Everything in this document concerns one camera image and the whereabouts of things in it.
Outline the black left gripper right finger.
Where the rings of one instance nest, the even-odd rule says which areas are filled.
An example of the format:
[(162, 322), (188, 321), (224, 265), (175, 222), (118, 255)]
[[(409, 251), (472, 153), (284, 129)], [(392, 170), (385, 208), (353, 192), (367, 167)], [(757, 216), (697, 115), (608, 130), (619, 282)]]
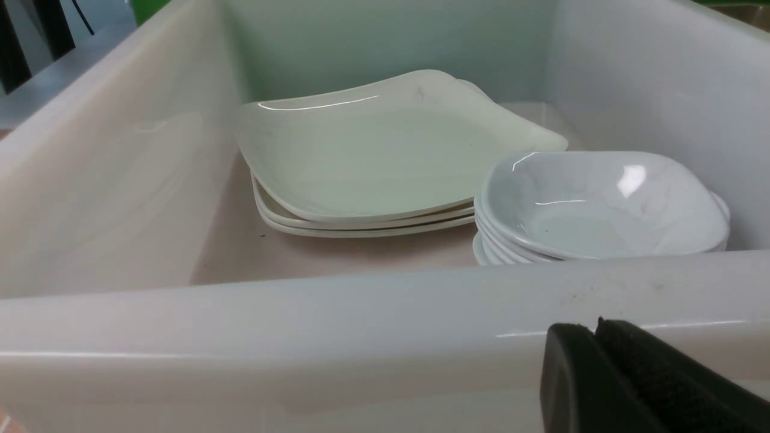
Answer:
[(594, 332), (638, 397), (671, 432), (768, 432), (768, 401), (627, 321)]

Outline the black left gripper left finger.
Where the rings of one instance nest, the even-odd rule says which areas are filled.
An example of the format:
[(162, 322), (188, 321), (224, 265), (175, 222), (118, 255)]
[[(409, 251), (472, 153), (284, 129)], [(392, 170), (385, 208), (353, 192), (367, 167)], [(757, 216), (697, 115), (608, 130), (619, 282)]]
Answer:
[(578, 324), (547, 330), (540, 382), (545, 432), (666, 432), (594, 334)]

